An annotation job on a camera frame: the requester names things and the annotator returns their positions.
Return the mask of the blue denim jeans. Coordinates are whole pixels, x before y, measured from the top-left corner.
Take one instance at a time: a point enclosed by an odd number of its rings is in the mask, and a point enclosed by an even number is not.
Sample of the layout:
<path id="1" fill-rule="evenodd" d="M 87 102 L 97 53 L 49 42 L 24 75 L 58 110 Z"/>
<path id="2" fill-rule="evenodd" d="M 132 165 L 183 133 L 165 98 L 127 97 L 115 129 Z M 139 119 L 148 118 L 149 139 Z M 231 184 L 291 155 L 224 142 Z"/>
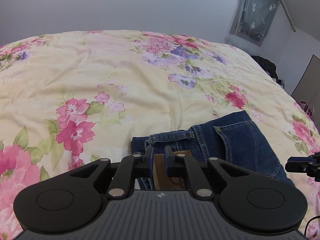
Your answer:
<path id="1" fill-rule="evenodd" d="M 145 153 L 152 146 L 155 153 L 163 154 L 165 146 L 174 152 L 190 151 L 200 162 L 216 157 L 274 178 L 293 186 L 287 178 L 276 154 L 246 111 L 234 112 L 188 130 L 178 130 L 134 137 L 133 153 Z"/>

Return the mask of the yellow floral bed quilt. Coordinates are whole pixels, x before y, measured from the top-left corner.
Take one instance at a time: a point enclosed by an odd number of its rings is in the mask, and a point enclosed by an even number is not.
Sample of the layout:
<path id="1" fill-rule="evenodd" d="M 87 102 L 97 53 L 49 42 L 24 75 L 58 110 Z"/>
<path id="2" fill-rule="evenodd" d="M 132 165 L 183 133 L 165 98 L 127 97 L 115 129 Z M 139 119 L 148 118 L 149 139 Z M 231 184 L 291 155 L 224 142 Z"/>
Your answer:
<path id="1" fill-rule="evenodd" d="M 313 121 L 246 52 L 184 35 L 75 31 L 1 46 L 1 239 L 29 185 L 99 158 L 133 137 L 246 111 L 284 164 L 319 151 Z"/>

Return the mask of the black clothes pile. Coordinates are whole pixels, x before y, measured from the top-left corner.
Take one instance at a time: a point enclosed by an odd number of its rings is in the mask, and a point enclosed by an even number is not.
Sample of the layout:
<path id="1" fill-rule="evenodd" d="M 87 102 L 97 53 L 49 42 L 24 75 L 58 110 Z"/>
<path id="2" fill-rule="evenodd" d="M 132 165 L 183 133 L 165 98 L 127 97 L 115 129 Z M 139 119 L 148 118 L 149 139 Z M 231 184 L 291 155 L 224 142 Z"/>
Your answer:
<path id="1" fill-rule="evenodd" d="M 268 74 L 278 85 L 280 85 L 281 88 L 285 87 L 284 80 L 279 79 L 276 72 L 276 65 L 273 62 L 260 56 L 251 55 L 251 58 L 257 64 L 259 64 L 259 66 L 266 72 L 266 74 Z"/>

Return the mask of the green patterned window curtain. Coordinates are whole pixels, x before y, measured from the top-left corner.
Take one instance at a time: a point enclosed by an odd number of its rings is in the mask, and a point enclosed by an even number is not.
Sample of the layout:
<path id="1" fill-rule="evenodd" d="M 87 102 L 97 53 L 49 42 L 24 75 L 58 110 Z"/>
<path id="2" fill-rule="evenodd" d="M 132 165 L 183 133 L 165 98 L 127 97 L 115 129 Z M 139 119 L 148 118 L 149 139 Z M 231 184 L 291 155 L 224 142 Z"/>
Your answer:
<path id="1" fill-rule="evenodd" d="M 238 0 L 225 43 L 235 46 L 242 39 L 261 46 L 279 4 L 279 0 Z"/>

